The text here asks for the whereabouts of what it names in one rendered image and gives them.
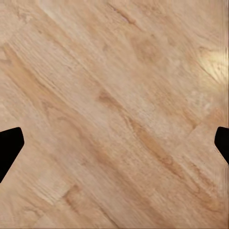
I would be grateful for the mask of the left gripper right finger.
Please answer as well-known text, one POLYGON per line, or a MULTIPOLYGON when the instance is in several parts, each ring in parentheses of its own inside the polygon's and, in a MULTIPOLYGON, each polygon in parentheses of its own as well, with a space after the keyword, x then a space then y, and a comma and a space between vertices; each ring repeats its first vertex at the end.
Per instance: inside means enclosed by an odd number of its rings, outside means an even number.
POLYGON ((214 142, 229 165, 229 129, 221 126, 218 127, 214 142))

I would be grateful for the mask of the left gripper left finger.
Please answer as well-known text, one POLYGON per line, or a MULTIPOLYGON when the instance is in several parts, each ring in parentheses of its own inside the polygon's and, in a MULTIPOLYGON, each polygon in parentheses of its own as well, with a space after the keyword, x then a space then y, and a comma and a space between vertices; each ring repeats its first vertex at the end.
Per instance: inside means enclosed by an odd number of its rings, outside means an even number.
POLYGON ((0 183, 24 146, 20 127, 0 132, 0 183))

